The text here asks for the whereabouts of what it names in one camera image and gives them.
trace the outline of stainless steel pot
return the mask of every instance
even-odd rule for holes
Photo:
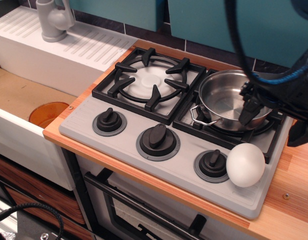
[[[245,126],[239,122],[244,104],[240,91],[248,80],[240,70],[218,71],[208,76],[198,89],[201,104],[190,109],[193,121],[204,126],[214,125],[235,132],[246,132],[260,126],[272,109],[262,108],[260,113]],[[193,111],[199,107],[211,122],[195,119]]]

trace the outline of oven handle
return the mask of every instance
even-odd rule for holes
[[[149,217],[150,219],[154,220],[155,222],[161,224],[162,226],[174,231],[176,234],[180,235],[181,237],[189,239],[189,240],[203,240],[198,235],[200,234],[200,231],[202,230],[202,228],[203,228],[203,226],[206,222],[205,217],[198,215],[198,216],[201,216],[200,219],[203,218],[205,220],[205,221],[203,221],[204,222],[203,224],[202,224],[202,222],[200,223],[200,225],[201,225],[200,231],[197,231],[197,230],[193,231],[193,228],[195,228],[193,226],[193,223],[195,222],[195,220],[193,221],[189,230],[187,230],[187,229],[185,229],[181,226],[176,225],[175,223],[171,222],[169,219],[167,219],[163,215],[159,214],[158,212],[155,212],[154,210],[145,206],[143,203],[138,202],[137,200],[133,199],[132,197],[128,196],[127,194],[120,192],[120,191],[117,191],[114,187],[110,186],[109,184],[106,184],[105,181],[101,182],[98,179],[98,177],[94,176],[90,172],[87,172],[84,175],[84,180],[86,182],[92,184],[94,187],[100,189],[102,192],[108,194],[112,198],[117,199],[118,201],[120,201],[121,203],[123,203],[123,204],[127,205],[128,207],[134,209],[135,211],[138,211],[139,213]]]

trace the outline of burner grate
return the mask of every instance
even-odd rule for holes
[[[215,73],[215,70],[209,70],[207,75],[212,73]],[[229,150],[238,144],[250,143],[257,136],[261,137],[268,131],[274,131],[274,134],[270,139],[271,142],[269,144],[268,150],[263,151],[265,162],[268,164],[271,160],[271,156],[274,152],[286,116],[278,113],[277,111],[272,111],[267,116],[264,125],[246,132],[226,131],[215,126],[202,126],[199,123],[193,122],[192,119],[190,119],[190,122],[185,122],[184,118],[186,118],[186,114],[190,112],[190,108],[193,105],[198,104],[198,88],[199,85],[197,85],[197,88],[192,92],[191,96],[189,96],[189,98],[184,103],[183,108],[175,117],[175,120],[173,121],[173,127]],[[198,112],[198,117],[196,119],[204,122],[206,117],[202,113]]]
[[[173,92],[167,95],[162,96],[158,86],[154,84],[150,98],[134,96],[128,93],[126,88],[135,82],[135,77],[130,77],[129,73],[138,72],[138,69],[132,65],[139,62],[142,62],[145,68],[149,67],[151,63],[164,63],[169,66],[165,71],[166,74],[181,75],[181,80],[168,78],[163,80],[166,85],[174,89]],[[191,82],[189,82],[189,73],[195,73],[195,77]],[[127,58],[117,63],[115,69],[92,90],[92,96],[133,113],[169,125],[175,118],[177,111],[181,108],[182,103],[188,97],[188,93],[196,87],[199,79],[205,74],[205,67],[190,63],[188,58],[179,60],[158,54],[154,48],[145,50],[137,47]],[[158,109],[161,105],[164,105],[164,102],[168,102],[166,105],[172,102],[173,106],[166,111],[167,113],[163,114]]]

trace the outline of white egg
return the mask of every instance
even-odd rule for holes
[[[229,179],[238,187],[247,188],[256,184],[265,170],[262,151],[251,143],[235,146],[228,154],[226,170]]]

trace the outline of pot handle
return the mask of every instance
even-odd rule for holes
[[[197,119],[194,117],[193,110],[194,110],[194,109],[197,109],[199,106],[200,106],[200,105],[196,105],[196,106],[194,106],[194,107],[192,107],[192,108],[190,109],[190,115],[191,115],[191,117],[192,117],[192,120],[193,120],[195,123],[197,123],[197,124],[202,124],[203,126],[211,126],[211,125],[213,125],[213,124],[215,124],[215,123],[217,123],[217,122],[222,122],[222,121],[223,121],[222,118],[216,119],[215,121],[211,121],[211,122],[209,122],[209,123],[206,123],[206,122],[197,120]]]

